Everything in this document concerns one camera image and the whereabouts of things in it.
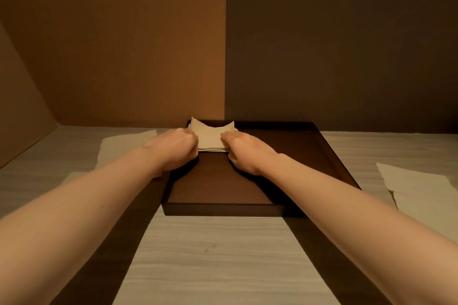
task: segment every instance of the bare forearm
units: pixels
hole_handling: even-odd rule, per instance
[[[2,303],[50,302],[160,166],[139,147],[0,220]]]
[[[458,248],[395,208],[280,154],[263,174],[395,303],[455,304]]]

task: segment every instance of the wood grain table surface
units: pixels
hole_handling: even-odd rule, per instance
[[[103,138],[145,130],[60,126],[0,169],[0,217],[94,169]],[[390,205],[376,162],[458,188],[458,135],[323,135],[360,187]],[[165,180],[140,193],[53,304],[389,303],[309,220],[164,216]]]

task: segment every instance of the dark brown tray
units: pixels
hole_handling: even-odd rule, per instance
[[[231,121],[202,122],[221,127]],[[279,153],[359,188],[313,123],[235,121],[235,127]],[[305,217],[281,189],[262,176],[236,169],[225,152],[199,152],[197,159],[173,170],[162,206],[164,214],[172,216]]]

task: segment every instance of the dark brown wall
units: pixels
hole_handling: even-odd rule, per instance
[[[458,130],[458,0],[227,0],[226,119]]]
[[[62,124],[178,127],[224,118],[226,0],[0,0]]]
[[[0,23],[0,167],[56,127]]]

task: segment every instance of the skin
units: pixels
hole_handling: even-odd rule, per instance
[[[457,303],[456,244],[251,135],[221,139],[237,168],[284,190],[393,303]],[[169,131],[0,220],[1,303],[48,304],[153,175],[197,157],[197,145],[192,131]]]

